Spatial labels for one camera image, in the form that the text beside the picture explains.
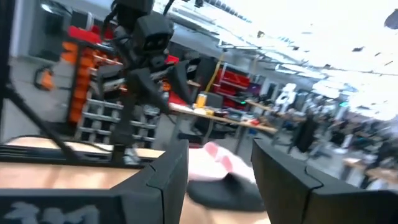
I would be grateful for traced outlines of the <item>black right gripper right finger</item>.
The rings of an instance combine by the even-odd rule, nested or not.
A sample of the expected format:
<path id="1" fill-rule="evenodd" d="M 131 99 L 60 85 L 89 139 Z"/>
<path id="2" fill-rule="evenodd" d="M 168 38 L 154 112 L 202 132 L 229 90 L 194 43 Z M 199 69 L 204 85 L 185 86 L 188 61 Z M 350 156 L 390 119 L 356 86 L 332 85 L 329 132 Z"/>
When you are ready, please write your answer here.
<path id="1" fill-rule="evenodd" d="M 251 162 L 272 224 L 397 224 L 397 192 L 347 184 L 260 139 Z"/>

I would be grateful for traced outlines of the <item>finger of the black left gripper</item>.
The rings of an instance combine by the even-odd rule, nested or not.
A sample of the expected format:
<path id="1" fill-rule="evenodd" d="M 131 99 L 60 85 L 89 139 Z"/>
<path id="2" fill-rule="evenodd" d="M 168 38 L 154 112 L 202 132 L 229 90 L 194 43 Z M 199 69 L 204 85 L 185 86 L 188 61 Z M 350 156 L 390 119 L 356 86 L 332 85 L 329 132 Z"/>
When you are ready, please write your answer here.
<path id="1" fill-rule="evenodd" d="M 171 89 L 188 105 L 193 103 L 187 83 L 187 70 L 190 65 L 190 61 L 186 60 L 175 64 L 170 69 Z"/>
<path id="2" fill-rule="evenodd" d="M 127 90 L 139 104 L 152 105 L 165 114 L 170 113 L 167 102 L 162 98 L 159 88 L 150 78 L 148 68 L 128 71 Z"/>

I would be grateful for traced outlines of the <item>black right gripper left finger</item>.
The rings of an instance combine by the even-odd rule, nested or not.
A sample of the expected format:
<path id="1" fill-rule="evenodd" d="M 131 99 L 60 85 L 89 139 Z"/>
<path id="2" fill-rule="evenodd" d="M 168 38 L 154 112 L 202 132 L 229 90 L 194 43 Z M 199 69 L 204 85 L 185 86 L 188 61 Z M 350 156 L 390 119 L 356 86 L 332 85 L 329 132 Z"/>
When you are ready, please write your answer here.
<path id="1" fill-rule="evenodd" d="M 187 176 L 188 141 L 180 140 L 109 190 L 2 189 L 1 223 L 178 223 Z"/>

